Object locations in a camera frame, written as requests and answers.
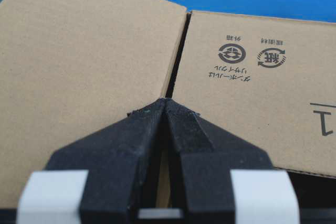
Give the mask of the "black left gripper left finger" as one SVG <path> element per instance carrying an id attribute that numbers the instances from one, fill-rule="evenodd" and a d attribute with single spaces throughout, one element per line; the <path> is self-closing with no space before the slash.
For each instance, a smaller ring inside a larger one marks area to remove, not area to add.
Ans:
<path id="1" fill-rule="evenodd" d="M 131 223 L 154 149 L 165 100 L 56 150 L 33 172 L 18 223 Z"/>

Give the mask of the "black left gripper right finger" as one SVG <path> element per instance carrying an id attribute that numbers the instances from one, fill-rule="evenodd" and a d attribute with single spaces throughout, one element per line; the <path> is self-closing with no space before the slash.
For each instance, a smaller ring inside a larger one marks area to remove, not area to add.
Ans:
<path id="1" fill-rule="evenodd" d="M 266 151 L 167 100 L 189 223 L 298 223 L 290 178 Z"/>

